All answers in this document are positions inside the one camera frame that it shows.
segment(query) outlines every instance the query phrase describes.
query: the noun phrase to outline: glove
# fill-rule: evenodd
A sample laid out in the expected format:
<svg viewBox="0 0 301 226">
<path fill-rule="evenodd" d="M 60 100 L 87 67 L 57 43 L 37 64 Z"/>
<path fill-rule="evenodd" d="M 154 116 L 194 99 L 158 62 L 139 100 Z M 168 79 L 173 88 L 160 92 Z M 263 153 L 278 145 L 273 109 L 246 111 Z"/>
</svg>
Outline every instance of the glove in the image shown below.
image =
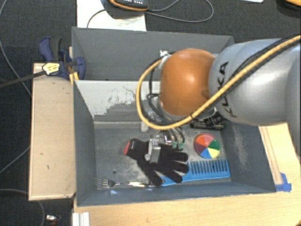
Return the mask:
<svg viewBox="0 0 301 226">
<path fill-rule="evenodd" d="M 181 175 L 176 171 L 188 172 L 187 164 L 181 163 L 181 161 L 185 162 L 188 160 L 188 155 L 174 150 L 171 146 L 160 144 L 161 150 L 158 162 L 150 163 L 144 158 L 145 154 L 148 153 L 148 146 L 148 142 L 131 139 L 123 154 L 136 160 L 138 166 L 155 186 L 160 186 L 163 183 L 162 178 L 159 177 L 156 171 L 166 175 L 176 183 L 182 182 Z"/>
</svg>

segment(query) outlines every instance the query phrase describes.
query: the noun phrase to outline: multicolored disc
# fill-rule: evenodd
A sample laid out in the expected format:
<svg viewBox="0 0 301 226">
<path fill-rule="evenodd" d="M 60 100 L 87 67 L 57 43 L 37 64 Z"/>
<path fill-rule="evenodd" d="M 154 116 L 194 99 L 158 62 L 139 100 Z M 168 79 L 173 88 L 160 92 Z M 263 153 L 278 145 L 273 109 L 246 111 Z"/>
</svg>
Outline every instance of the multicolored disc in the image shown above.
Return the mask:
<svg viewBox="0 0 301 226">
<path fill-rule="evenodd" d="M 205 159 L 217 158 L 221 152 L 220 143 L 210 134 L 199 134 L 194 139 L 194 149 Z"/>
</svg>

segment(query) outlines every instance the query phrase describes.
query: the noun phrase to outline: metal fork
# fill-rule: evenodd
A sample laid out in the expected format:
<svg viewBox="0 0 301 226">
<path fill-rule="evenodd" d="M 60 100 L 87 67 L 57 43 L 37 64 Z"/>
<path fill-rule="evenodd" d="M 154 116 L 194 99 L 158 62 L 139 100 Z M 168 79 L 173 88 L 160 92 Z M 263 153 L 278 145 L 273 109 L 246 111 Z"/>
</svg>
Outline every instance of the metal fork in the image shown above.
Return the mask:
<svg viewBox="0 0 301 226">
<path fill-rule="evenodd" d="M 151 187 L 152 185 L 149 183 L 142 183 L 142 182 L 115 182 L 110 179 L 103 179 L 103 178 L 94 178 L 94 184 L 97 186 L 97 189 L 100 188 L 111 188 L 117 185 L 128 185 L 128 186 L 135 186 L 135 187 Z"/>
</svg>

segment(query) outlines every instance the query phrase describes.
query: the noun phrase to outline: yellow cable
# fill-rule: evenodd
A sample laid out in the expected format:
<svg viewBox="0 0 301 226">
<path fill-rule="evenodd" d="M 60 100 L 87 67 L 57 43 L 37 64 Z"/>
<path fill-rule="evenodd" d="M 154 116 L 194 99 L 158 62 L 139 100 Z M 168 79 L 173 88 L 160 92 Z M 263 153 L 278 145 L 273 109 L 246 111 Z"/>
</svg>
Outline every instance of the yellow cable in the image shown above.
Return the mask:
<svg viewBox="0 0 301 226">
<path fill-rule="evenodd" d="M 264 53 L 262 56 L 260 56 L 259 58 L 257 58 L 256 60 L 254 60 L 253 62 L 248 64 L 244 69 L 242 69 L 239 73 L 237 73 L 232 79 L 230 79 L 221 89 L 219 89 L 210 99 L 208 99 L 200 108 L 198 108 L 190 116 L 187 116 L 186 118 L 184 118 L 181 121 L 175 122 L 170 125 L 165 125 L 165 126 L 160 126 L 160 125 L 156 125 L 156 124 L 149 122 L 144 117 L 144 115 L 142 113 L 141 105 L 140 105 L 140 91 L 141 91 L 142 82 L 143 82 L 144 78 L 147 76 L 147 74 L 152 69 L 154 69 L 155 67 L 157 67 L 160 64 L 160 62 L 162 60 L 162 59 L 160 59 L 160 60 L 156 61 L 155 63 L 153 63 L 146 71 L 144 71 L 144 73 L 141 75 L 141 77 L 138 81 L 137 88 L 136 88 L 136 108 L 137 108 L 138 115 L 139 115 L 140 119 L 146 125 L 148 125 L 149 127 L 153 128 L 153 129 L 157 129 L 157 130 L 168 130 L 168 129 L 183 126 L 184 124 L 187 124 L 188 122 L 193 120 L 193 118 L 200 115 L 205 109 L 207 109 L 210 105 L 212 105 L 214 103 L 214 101 L 216 101 L 219 97 L 221 97 L 231 86 L 233 86 L 238 80 L 240 80 L 245 74 L 247 74 L 249 71 L 251 71 L 253 68 L 255 68 L 258 64 L 260 64 L 262 61 L 264 61 L 266 58 L 273 55 L 274 53 L 277 53 L 279 50 L 281 50 L 285 46 L 290 45 L 291 43 L 294 43 L 297 40 L 300 40 L 300 38 L 301 38 L 301 36 L 298 35 L 298 36 L 293 37 L 292 39 L 289 39 L 289 40 L 275 46 L 274 48 L 270 49 L 268 52 Z"/>
</svg>

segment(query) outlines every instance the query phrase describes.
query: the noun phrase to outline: blue comb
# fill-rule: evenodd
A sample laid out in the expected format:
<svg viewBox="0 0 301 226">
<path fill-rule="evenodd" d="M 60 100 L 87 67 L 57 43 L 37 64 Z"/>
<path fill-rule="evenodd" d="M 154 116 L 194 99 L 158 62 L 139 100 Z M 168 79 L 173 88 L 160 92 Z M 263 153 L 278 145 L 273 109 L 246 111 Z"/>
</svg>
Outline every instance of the blue comb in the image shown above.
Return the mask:
<svg viewBox="0 0 301 226">
<path fill-rule="evenodd" d="M 189 171 L 182 177 L 182 183 L 230 177 L 230 170 L 226 159 L 189 161 L 187 165 Z M 162 179 L 164 180 L 164 183 L 161 186 L 176 184 L 168 177 L 162 177 Z"/>
</svg>

